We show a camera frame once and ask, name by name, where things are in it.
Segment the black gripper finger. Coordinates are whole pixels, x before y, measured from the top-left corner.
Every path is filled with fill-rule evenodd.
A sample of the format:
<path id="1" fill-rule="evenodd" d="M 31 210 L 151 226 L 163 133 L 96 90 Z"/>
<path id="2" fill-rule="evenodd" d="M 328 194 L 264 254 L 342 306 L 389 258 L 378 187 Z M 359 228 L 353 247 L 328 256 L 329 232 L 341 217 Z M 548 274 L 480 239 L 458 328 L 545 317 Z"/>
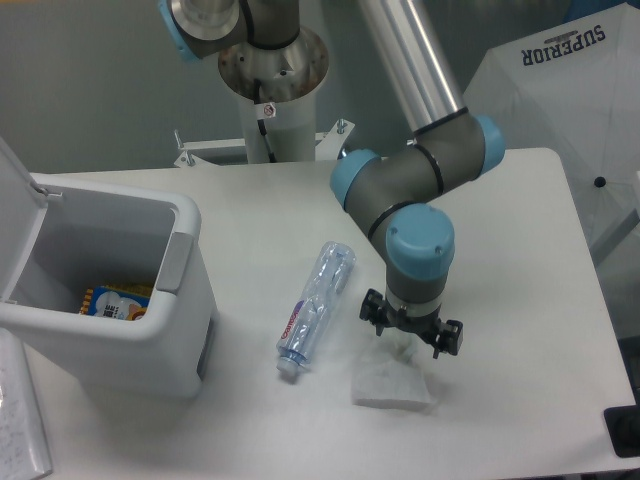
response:
<path id="1" fill-rule="evenodd" d="M 438 333 L 434 344 L 433 357 L 440 354 L 457 356 L 463 342 L 463 323 L 458 320 L 439 322 Z"/>
<path id="2" fill-rule="evenodd" d="M 374 326 L 377 336 L 388 327 L 384 296 L 375 289 L 369 289 L 360 307 L 359 318 Z"/>

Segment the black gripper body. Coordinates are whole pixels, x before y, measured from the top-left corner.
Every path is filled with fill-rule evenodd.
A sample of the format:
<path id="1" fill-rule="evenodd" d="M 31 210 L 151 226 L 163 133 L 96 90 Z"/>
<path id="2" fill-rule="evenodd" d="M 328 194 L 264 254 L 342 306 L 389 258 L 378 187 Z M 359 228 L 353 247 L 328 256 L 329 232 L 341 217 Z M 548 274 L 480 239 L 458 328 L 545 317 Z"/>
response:
<path id="1" fill-rule="evenodd" d="M 442 296 L 423 303 L 412 303 L 387 294 L 383 318 L 388 328 L 397 328 L 417 335 L 423 342 L 434 344 L 440 331 L 439 312 Z"/>

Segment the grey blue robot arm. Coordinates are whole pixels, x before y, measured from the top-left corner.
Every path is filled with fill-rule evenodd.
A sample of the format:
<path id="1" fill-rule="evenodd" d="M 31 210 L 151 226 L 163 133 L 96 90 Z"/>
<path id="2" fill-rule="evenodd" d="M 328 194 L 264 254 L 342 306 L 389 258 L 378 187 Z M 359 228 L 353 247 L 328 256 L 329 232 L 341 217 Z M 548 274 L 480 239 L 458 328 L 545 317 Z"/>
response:
<path id="1" fill-rule="evenodd" d="M 360 7 L 413 133 L 402 151 L 385 158 L 355 150 L 331 174 L 337 201 L 386 265 L 385 291 L 369 291 L 360 316 L 455 355 L 463 326 L 439 316 L 454 230 L 431 201 L 495 168 L 505 143 L 490 118 L 469 113 L 422 2 Z M 329 60 L 297 2 L 162 1 L 159 11 L 183 58 L 217 57 L 250 162 L 314 159 L 314 95 Z"/>

